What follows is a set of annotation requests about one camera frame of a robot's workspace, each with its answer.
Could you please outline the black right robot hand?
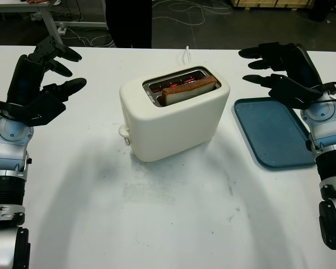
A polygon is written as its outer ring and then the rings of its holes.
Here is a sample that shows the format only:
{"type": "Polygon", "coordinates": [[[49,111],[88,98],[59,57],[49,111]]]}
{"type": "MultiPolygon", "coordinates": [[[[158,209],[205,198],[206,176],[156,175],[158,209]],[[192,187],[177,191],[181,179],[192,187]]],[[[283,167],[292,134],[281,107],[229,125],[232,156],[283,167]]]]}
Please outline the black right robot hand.
{"type": "Polygon", "coordinates": [[[322,84],[320,75],[305,48],[300,44],[278,42],[263,43],[239,51],[239,56],[255,59],[248,64],[251,69],[285,71],[287,76],[305,87],[322,84]]]}

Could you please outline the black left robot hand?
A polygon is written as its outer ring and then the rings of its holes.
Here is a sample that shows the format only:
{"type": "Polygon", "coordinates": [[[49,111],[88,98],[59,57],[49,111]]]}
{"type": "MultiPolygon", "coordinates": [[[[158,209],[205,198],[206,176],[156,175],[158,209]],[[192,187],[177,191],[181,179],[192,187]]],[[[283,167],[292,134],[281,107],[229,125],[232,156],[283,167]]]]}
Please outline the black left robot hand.
{"type": "Polygon", "coordinates": [[[56,61],[57,57],[71,62],[79,62],[82,59],[80,54],[52,36],[40,42],[29,55],[21,55],[8,89],[7,102],[27,105],[33,101],[39,94],[41,82],[47,71],[71,77],[72,72],[56,61]]]}

